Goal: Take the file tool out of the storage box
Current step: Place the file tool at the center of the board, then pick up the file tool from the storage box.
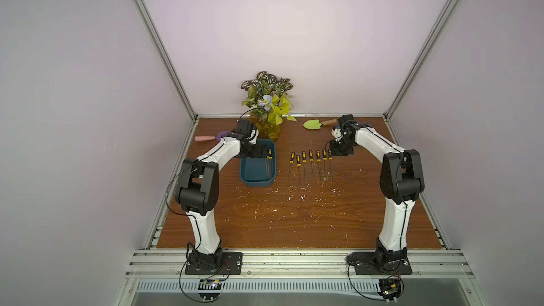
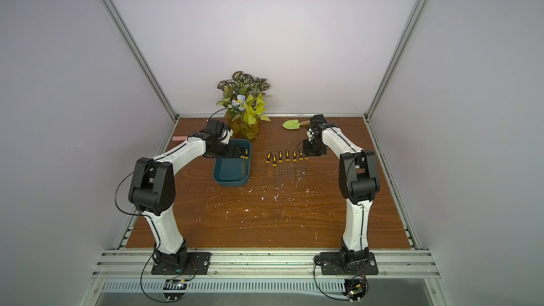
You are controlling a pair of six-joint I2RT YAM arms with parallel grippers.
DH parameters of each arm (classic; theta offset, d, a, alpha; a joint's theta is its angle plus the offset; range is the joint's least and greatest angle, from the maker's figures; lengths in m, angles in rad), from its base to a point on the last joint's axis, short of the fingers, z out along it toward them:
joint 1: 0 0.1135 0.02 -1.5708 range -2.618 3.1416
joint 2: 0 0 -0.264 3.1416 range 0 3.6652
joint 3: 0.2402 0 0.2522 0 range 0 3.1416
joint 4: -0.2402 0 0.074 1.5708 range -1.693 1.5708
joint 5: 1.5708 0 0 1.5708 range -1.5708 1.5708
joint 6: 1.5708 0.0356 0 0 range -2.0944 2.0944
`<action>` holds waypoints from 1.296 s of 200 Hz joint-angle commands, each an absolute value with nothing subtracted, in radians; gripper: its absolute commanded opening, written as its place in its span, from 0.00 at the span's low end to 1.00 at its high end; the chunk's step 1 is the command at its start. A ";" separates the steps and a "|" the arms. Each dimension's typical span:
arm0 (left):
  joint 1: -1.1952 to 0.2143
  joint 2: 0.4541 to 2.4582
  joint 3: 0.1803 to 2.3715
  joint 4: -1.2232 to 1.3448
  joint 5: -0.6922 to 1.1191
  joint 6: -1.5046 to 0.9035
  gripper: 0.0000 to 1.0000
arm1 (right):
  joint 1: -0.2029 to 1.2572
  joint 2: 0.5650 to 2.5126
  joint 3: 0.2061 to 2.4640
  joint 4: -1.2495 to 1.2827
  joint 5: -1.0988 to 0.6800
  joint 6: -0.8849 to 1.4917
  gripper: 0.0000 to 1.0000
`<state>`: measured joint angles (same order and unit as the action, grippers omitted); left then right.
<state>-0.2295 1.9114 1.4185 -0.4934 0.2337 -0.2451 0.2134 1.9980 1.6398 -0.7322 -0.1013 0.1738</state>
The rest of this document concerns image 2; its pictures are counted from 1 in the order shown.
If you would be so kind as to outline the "teal plastic storage box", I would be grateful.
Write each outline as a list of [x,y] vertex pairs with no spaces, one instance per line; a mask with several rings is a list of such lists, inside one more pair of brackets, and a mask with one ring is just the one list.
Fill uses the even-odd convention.
[[234,139],[231,144],[237,144],[249,150],[249,173],[243,177],[243,156],[240,158],[217,158],[213,168],[213,179],[222,187],[241,187],[248,183],[251,169],[252,144],[249,140]]

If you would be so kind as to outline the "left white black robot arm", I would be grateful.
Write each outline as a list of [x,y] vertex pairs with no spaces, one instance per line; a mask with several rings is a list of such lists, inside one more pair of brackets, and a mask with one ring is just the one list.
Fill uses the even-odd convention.
[[186,241],[174,217],[175,175],[199,157],[240,158],[241,146],[231,143],[231,127],[208,120],[204,129],[192,133],[176,147],[153,158],[140,158],[128,194],[129,201],[147,219],[155,240],[158,262],[181,267],[188,261]]

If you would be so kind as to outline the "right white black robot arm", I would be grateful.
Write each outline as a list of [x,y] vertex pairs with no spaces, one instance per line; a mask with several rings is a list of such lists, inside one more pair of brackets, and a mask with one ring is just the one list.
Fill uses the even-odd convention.
[[369,256],[369,215],[375,195],[381,189],[378,159],[374,151],[353,143],[336,124],[327,122],[323,115],[315,115],[307,126],[303,152],[310,157],[319,157],[327,154],[328,149],[339,160],[339,189],[347,204],[339,260],[348,266],[367,260]]

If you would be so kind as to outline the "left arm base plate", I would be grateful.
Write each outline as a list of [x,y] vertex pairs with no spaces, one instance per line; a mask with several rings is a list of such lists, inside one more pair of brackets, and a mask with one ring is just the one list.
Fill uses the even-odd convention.
[[164,254],[156,252],[152,275],[206,275],[212,254],[210,252],[181,252]]

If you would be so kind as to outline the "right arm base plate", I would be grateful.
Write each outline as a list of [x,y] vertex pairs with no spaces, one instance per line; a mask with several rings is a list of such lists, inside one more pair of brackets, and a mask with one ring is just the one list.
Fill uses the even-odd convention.
[[343,257],[339,252],[321,252],[314,257],[314,263],[324,276],[377,276],[378,264],[372,252],[354,258]]

